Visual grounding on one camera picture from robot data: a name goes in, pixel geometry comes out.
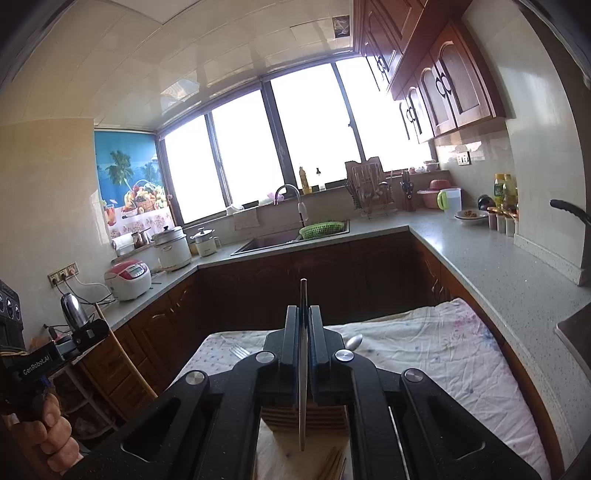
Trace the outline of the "person's left hand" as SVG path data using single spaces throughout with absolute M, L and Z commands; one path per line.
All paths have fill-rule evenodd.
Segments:
M 40 479 L 61 479 L 83 459 L 71 424 L 53 393 L 45 398 L 41 421 L 21 422 L 15 414 L 1 418 Z

